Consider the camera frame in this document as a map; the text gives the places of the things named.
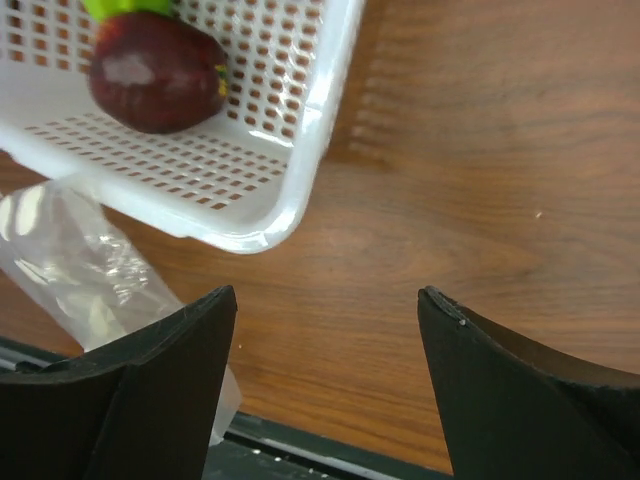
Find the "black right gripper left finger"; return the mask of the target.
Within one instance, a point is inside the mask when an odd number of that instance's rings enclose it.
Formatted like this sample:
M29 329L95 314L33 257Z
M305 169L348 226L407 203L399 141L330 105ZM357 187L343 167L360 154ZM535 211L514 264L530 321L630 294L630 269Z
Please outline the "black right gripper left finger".
M232 287L81 356L1 377L5 479L198 479L237 312Z

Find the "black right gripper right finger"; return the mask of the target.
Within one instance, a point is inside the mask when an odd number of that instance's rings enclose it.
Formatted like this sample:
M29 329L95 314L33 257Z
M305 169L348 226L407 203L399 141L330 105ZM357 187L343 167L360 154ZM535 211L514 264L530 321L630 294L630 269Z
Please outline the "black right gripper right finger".
M455 478L638 478L638 375L552 349L432 286L417 313Z

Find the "clear polka dot zip bag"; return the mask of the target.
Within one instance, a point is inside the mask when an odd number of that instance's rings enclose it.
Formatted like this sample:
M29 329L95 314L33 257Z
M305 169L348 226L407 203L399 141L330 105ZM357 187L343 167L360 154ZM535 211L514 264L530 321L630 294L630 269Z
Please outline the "clear polka dot zip bag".
M105 218L95 191L74 179L45 181L2 198L1 267L83 354L189 305ZM227 363L210 444L223 440L240 402Z

